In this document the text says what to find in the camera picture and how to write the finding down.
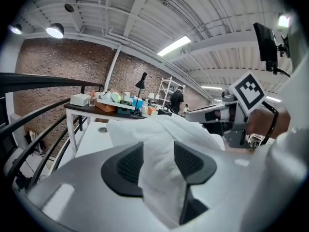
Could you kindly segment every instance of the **black monitor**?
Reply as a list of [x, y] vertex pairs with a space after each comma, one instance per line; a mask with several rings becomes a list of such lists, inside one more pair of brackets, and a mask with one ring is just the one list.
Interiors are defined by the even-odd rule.
[[260, 58], [266, 62], [266, 70], [272, 72], [278, 67], [277, 46], [271, 29], [259, 24], [253, 24], [260, 49]]

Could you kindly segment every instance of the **black shirt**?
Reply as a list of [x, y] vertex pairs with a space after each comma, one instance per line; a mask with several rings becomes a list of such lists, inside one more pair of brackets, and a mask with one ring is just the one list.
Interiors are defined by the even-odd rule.
[[179, 105], [181, 102], [183, 102], [183, 94], [177, 90], [170, 97], [170, 107], [173, 109], [174, 113], [179, 113]]

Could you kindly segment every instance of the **orange container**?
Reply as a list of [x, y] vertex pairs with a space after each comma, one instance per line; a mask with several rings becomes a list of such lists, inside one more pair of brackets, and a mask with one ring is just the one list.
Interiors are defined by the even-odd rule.
[[106, 113], [108, 113], [108, 112], [116, 112], [117, 111], [117, 107], [111, 106], [111, 105], [106, 105], [106, 104], [99, 103], [99, 102], [96, 102], [96, 107], [101, 109], [101, 110], [103, 110]]
[[153, 111], [156, 111], [156, 109], [154, 108], [154, 107], [148, 107], [148, 114], [149, 115], [151, 115], [151, 113], [153, 112]]

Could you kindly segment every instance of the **white tray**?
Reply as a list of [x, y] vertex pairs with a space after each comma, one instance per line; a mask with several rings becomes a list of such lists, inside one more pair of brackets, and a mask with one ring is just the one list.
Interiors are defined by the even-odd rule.
[[135, 109], [135, 106], [123, 105], [123, 104], [115, 103], [115, 102], [112, 102], [112, 101], [102, 100], [100, 98], [97, 98], [97, 102], [103, 103], [103, 104], [106, 104], [106, 105], [110, 105], [110, 106], [116, 106], [116, 107], [131, 109], [131, 110]]

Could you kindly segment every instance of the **black desk lamp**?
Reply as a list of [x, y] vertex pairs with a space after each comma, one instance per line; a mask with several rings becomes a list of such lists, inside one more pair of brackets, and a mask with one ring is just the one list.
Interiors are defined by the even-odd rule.
[[[144, 72], [143, 75], [141, 76], [141, 80], [138, 83], [136, 83], [135, 87], [138, 87], [140, 90], [145, 89], [145, 83], [144, 82], [145, 82], [146, 75], [147, 75], [147, 73]], [[136, 113], [137, 104], [139, 103], [140, 90], [139, 90], [139, 95], [137, 96], [134, 114]]]

